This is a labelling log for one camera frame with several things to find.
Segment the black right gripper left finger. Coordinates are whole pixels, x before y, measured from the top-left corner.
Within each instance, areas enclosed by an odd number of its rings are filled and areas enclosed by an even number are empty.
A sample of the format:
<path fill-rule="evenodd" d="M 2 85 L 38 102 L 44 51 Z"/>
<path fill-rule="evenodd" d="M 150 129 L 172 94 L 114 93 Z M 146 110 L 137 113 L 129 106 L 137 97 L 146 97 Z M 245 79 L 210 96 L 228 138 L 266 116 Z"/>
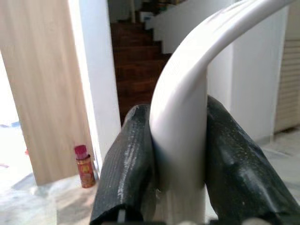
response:
<path fill-rule="evenodd" d="M 156 210 L 156 175 L 150 105 L 132 107 L 108 150 L 99 177 L 91 225 L 150 225 Z"/>

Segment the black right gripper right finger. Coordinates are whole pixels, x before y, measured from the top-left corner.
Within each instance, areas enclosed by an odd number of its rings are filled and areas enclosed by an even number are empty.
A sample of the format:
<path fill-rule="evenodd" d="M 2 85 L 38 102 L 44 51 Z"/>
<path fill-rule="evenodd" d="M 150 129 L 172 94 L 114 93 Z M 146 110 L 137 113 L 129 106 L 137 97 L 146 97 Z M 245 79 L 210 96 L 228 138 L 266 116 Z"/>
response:
<path fill-rule="evenodd" d="M 297 225 L 300 206 L 262 149 L 212 96 L 207 101 L 205 183 L 215 225 Z"/>

